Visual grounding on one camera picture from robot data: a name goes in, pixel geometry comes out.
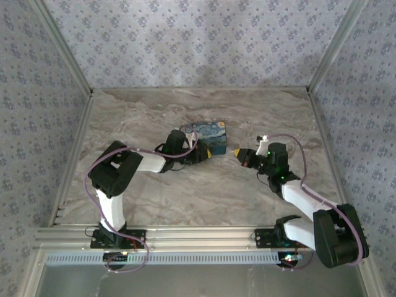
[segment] black mounting plate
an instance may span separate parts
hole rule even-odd
[[[131,236],[135,236],[137,238],[140,238],[140,240],[146,242],[146,230],[127,229],[123,231],[123,233]],[[135,244],[137,249],[144,249],[143,244],[141,244],[140,242],[135,241]],[[109,237],[105,236],[100,230],[93,231],[91,238],[91,249],[111,249],[111,248],[135,249],[135,246],[133,240],[129,238],[125,238],[125,240],[122,241],[120,246],[115,247],[114,242],[112,242],[109,239]]]
[[[258,249],[276,249],[280,247],[295,249],[304,247],[302,244],[297,243],[297,241],[292,240],[280,243],[273,228],[254,230],[254,240]]]

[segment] starry night box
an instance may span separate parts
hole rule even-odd
[[[227,148],[227,136],[224,122],[205,122],[191,124],[198,138],[208,147],[212,155],[224,155]]]

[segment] marble surface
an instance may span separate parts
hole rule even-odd
[[[114,140],[153,149],[174,127],[224,121],[227,154],[165,174],[138,172],[124,193],[129,225],[273,225],[301,212],[279,199],[243,168],[232,151],[257,148],[256,135],[287,132],[303,144],[307,184],[338,201],[317,124],[303,89],[151,89],[95,91],[79,162],[64,201],[62,224],[96,224],[99,213],[86,198],[83,174]],[[298,147],[287,145],[291,169],[302,176]]]

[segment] patterned wallpaper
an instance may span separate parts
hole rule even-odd
[[[350,0],[45,0],[92,88],[305,86]]]
[[[316,98],[346,193],[396,296],[396,3],[370,0]]]
[[[85,96],[28,1],[2,0],[0,11],[0,296],[15,296]]]

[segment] wall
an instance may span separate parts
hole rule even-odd
[[[396,296],[395,38],[395,2],[370,0],[315,94],[390,296]]]
[[[15,296],[86,98],[28,1],[0,11],[0,296]]]
[[[93,88],[305,86],[350,0],[45,0]]]

